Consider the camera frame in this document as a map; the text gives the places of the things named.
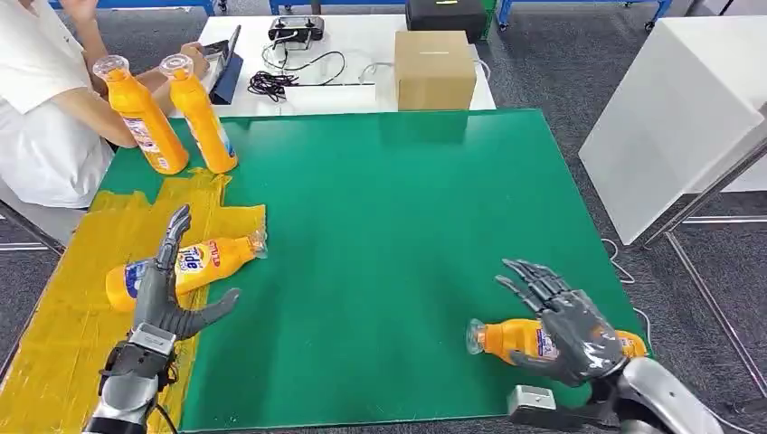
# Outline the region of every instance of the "white shirt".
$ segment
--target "white shirt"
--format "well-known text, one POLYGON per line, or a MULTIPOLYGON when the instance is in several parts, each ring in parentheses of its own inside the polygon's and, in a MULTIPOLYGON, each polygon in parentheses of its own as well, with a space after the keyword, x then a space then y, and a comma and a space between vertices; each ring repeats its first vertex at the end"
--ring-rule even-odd
POLYGON ((47 0, 0 0, 0 177, 24 202, 90 205, 114 153, 51 98, 92 89, 82 47, 47 0))

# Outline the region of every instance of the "black case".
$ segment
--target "black case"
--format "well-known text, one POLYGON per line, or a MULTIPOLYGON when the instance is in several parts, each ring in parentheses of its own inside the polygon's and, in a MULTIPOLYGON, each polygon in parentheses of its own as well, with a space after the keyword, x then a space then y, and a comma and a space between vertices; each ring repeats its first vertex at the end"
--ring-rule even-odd
POLYGON ((463 30, 469 43, 482 38, 488 14, 482 0, 408 0, 408 30, 463 30))

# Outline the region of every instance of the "product label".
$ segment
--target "product label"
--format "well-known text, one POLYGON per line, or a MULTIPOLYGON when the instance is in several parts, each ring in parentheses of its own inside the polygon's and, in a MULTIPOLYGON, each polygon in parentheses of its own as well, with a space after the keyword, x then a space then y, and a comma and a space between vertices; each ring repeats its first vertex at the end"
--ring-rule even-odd
POLYGON ((147 263, 148 260, 145 259, 131 262, 125 266, 125 287, 128 290, 128 295, 133 298, 138 297, 138 285, 141 284, 141 279, 147 272, 147 263))
POLYGON ((175 272, 178 274, 199 273, 209 262, 214 267, 221 265, 221 256, 215 241, 207 241, 203 246, 180 249, 175 263, 175 272))
POLYGON ((218 245, 216 245, 215 241, 208 241, 206 244, 208 245, 208 249, 211 250, 211 262, 215 267, 218 267, 221 265, 221 256, 219 256, 218 245))
MULTIPOLYGON (((192 127, 192 122, 189 120, 189 118, 186 119, 186 125, 189 126, 189 131, 192 132, 192 137, 194 137, 194 142, 197 144, 197 149, 200 149, 200 152, 203 152, 203 147, 200 145, 200 139, 197 138, 197 134, 194 132, 194 127, 192 127)), ((218 137, 221 139, 221 143, 223 144, 223 148, 226 150, 226 154, 230 157, 234 157, 234 147, 232 147, 232 142, 229 141, 229 136, 226 135, 226 131, 223 130, 223 127, 221 125, 221 121, 216 118, 215 119, 216 128, 218 129, 218 137)))
POLYGON ((547 359, 555 359, 559 355, 559 350, 554 346, 554 342, 542 328, 535 330, 538 342, 538 356, 547 359))
POLYGON ((197 246, 187 247, 178 251, 178 261, 175 263, 176 272, 199 273, 208 262, 208 255, 197 246))
POLYGON ((130 134, 136 139, 136 143, 141 147, 142 151, 151 153, 160 152, 160 148, 157 147, 157 144, 155 144, 152 137, 149 135, 149 129, 143 119, 123 118, 122 120, 130 130, 130 134))
POLYGON ((223 130, 221 120, 217 118, 216 124, 218 124, 218 137, 221 139, 221 143, 223 143, 223 148, 226 149, 226 153, 229 154, 230 157, 234 157, 234 147, 232 146, 232 142, 229 141, 229 136, 226 135, 226 131, 223 130))

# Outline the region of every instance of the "person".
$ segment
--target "person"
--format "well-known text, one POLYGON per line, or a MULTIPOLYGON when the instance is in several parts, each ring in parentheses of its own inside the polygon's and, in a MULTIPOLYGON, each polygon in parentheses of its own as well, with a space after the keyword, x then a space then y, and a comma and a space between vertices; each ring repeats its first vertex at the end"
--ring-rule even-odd
MULTIPOLYGON (((108 54, 98 0, 61 0, 78 42, 48 0, 0 0, 0 178, 24 203, 82 209, 96 194, 115 146, 134 147, 106 84, 91 67, 108 54)), ((181 52, 202 76, 200 44, 181 52)), ((157 69, 137 76, 164 111, 172 106, 157 69)))

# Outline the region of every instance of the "white table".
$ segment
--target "white table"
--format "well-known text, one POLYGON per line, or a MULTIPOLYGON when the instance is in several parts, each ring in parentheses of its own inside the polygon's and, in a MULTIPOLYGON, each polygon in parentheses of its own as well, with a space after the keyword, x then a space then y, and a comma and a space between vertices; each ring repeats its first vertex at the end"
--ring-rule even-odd
MULTIPOLYGON (((343 86, 299 86, 287 88, 287 101, 275 103, 267 96, 248 92, 250 77, 257 71, 279 73, 267 67, 261 58, 263 47, 270 43, 268 30, 274 16, 216 16, 208 18, 199 41, 202 44, 229 39, 234 28, 242 26, 235 52, 243 58, 240 78, 230 106, 215 106, 219 116, 280 116, 334 113, 374 113, 397 111, 393 70, 378 67, 366 73, 367 85, 359 85, 359 76, 372 62, 394 62, 394 33, 407 30, 404 15, 328 15, 322 41, 313 42, 305 51, 291 51, 288 66, 301 65, 328 51, 340 51, 346 57, 344 72, 332 83, 343 86)), ((471 50, 476 58, 474 46, 471 50)), ((338 56, 331 55, 306 69, 294 72, 299 84, 315 84, 329 79, 341 67, 338 56)), ((477 85, 470 109, 495 109, 484 71, 476 64, 477 85)))
MULTIPOLYGON (((658 22, 579 153, 624 244, 767 137, 767 16, 658 22)), ((767 190, 767 159, 726 192, 767 190)))

